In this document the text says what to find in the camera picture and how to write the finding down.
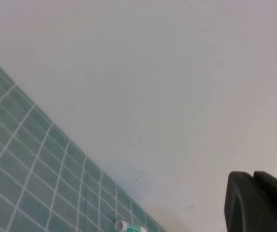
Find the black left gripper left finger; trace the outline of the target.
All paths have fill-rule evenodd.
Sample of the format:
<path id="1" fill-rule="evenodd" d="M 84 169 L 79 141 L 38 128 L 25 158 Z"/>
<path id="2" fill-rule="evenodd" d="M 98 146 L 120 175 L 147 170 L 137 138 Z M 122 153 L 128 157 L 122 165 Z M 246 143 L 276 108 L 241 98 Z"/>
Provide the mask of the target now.
<path id="1" fill-rule="evenodd" d="M 277 232 L 277 210 L 253 175 L 245 172 L 228 176 L 224 215 L 229 232 Z"/>

